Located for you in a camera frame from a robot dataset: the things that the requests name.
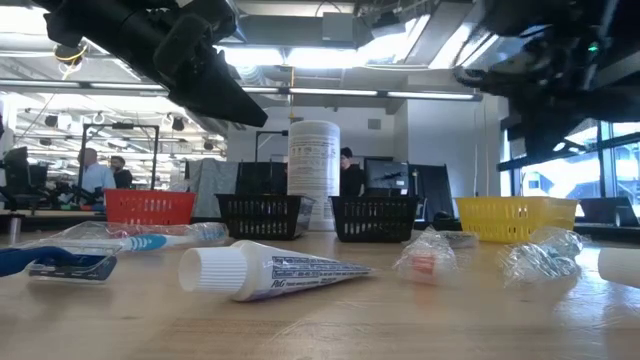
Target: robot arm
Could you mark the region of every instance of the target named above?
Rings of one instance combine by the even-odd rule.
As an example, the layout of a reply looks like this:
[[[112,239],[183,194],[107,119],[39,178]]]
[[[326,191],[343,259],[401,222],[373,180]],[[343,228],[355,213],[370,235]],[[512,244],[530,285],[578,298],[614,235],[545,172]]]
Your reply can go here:
[[[635,91],[592,88],[607,49],[625,36],[624,14],[633,7],[633,0],[486,0],[475,34],[529,40],[486,72],[457,67],[456,80],[510,100],[521,115],[529,156],[552,153],[586,118],[637,121]],[[538,30],[527,30],[532,27]]]
[[[262,127],[267,115],[229,74],[213,45],[236,29],[224,0],[34,0],[49,38],[75,48],[83,37],[162,84],[169,99],[209,117]]]

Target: yellow basket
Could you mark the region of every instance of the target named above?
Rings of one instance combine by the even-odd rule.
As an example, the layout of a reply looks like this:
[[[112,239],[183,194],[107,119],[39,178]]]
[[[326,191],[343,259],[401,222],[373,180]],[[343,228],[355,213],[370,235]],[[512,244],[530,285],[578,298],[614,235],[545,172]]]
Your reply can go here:
[[[457,198],[464,231],[481,241],[519,243],[543,226],[573,230],[577,200],[550,197]]]

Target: man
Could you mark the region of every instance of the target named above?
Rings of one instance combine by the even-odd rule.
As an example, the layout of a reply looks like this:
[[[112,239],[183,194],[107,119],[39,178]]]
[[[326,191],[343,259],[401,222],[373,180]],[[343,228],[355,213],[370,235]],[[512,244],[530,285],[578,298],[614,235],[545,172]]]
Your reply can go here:
[[[81,170],[84,172],[82,188],[88,192],[93,194],[96,188],[115,189],[113,173],[108,167],[98,164],[98,152],[95,149],[84,150],[84,164]]]
[[[360,196],[364,172],[352,164],[353,152],[348,147],[340,150],[340,196]]]
[[[111,157],[111,170],[113,170],[113,178],[116,180],[116,188],[118,189],[131,189],[131,183],[133,182],[133,176],[129,170],[124,170],[126,161],[122,156]]]

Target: toothbrush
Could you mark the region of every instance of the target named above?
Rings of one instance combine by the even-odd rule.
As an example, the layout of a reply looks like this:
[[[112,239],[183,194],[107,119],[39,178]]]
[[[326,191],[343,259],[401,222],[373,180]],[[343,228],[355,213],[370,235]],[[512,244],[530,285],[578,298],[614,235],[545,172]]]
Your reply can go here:
[[[191,244],[195,242],[213,242],[227,237],[224,225],[199,227],[188,235],[143,234],[122,239],[122,251],[151,251],[169,246]]]

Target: black basket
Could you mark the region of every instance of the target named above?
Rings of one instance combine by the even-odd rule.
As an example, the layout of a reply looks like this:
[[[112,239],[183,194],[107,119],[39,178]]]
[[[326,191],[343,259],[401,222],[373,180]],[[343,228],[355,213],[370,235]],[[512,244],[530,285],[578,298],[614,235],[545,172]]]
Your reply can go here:
[[[309,229],[315,200],[294,195],[216,194],[235,239],[293,240]]]
[[[411,238],[418,198],[331,197],[343,242],[401,242]]]

